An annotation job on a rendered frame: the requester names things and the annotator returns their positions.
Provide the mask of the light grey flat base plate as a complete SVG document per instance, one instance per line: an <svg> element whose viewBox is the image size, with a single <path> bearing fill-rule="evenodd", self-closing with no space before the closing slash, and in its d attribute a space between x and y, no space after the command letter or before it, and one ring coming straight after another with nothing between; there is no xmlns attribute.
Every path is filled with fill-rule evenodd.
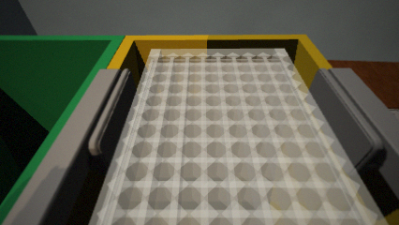
<svg viewBox="0 0 399 225"><path fill-rule="evenodd" d="M390 110L399 119L399 110L397 109L390 109Z"/></svg>

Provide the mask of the clear well plate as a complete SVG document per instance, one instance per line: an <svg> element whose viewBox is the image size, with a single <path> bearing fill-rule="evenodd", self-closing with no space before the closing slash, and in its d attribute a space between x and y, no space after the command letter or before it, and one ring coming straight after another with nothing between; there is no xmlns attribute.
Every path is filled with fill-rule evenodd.
<svg viewBox="0 0 399 225"><path fill-rule="evenodd" d="M389 224L285 49L151 49L89 225Z"/></svg>

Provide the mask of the yellow open-top bin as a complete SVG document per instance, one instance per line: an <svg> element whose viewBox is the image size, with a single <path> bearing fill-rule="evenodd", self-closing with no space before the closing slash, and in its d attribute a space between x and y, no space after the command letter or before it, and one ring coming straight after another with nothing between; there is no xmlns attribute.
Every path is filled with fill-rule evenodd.
<svg viewBox="0 0 399 225"><path fill-rule="evenodd" d="M333 68L307 35L125 36L107 68L131 70L136 88L151 49L285 49L309 89L319 68ZM106 176L90 170L66 225L88 225ZM380 171L361 176L389 225L399 225L399 200Z"/></svg>

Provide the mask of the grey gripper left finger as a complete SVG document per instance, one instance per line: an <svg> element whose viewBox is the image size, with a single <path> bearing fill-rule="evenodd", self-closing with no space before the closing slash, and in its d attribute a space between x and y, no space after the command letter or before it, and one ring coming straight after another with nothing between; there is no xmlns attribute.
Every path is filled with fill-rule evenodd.
<svg viewBox="0 0 399 225"><path fill-rule="evenodd" d="M130 69L100 69L2 225L66 225L89 170L107 175L136 91Z"/></svg>

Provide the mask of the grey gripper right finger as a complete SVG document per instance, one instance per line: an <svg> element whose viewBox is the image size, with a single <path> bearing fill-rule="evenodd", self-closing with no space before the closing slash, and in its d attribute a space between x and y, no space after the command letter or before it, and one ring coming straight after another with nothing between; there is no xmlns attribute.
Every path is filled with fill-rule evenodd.
<svg viewBox="0 0 399 225"><path fill-rule="evenodd" d="M399 119L349 67L320 68L309 92L359 176L380 171L399 200Z"/></svg>

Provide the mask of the green returns bin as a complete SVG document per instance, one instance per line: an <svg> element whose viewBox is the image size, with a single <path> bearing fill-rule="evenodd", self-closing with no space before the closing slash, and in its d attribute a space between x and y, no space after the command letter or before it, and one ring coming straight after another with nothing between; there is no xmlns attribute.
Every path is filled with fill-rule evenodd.
<svg viewBox="0 0 399 225"><path fill-rule="evenodd" d="M0 36L0 225L124 38Z"/></svg>

